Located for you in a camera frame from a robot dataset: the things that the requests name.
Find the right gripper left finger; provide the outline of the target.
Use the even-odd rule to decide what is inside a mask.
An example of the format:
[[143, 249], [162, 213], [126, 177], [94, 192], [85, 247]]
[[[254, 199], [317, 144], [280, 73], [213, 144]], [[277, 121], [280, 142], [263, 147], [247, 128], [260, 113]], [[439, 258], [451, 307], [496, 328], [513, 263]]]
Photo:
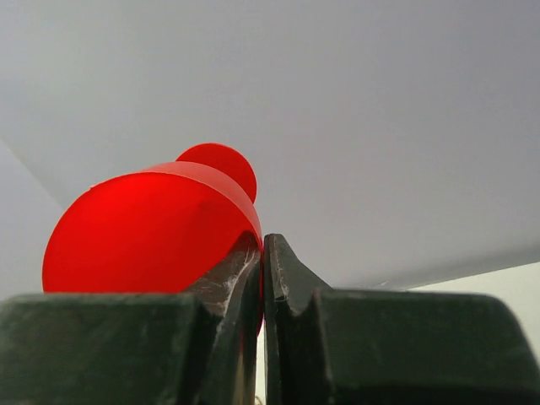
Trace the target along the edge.
[[2, 403], [254, 403], [260, 270], [245, 232], [183, 293], [3, 300]]

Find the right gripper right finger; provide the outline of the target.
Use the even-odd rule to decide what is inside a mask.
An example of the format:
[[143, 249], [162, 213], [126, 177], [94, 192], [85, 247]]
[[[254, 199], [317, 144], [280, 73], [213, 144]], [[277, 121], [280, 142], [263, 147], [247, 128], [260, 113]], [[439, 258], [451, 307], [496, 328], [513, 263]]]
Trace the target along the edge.
[[264, 240], [270, 404], [536, 404], [539, 365], [484, 294], [334, 289]]

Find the red wine glass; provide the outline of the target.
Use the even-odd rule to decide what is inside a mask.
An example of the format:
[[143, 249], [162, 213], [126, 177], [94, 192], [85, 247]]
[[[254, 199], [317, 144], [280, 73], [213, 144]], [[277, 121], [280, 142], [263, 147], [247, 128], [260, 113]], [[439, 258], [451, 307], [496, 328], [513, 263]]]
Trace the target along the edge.
[[200, 143], [171, 162], [92, 186], [62, 214], [41, 268], [47, 293], [181, 293], [242, 235], [262, 251], [248, 159]]

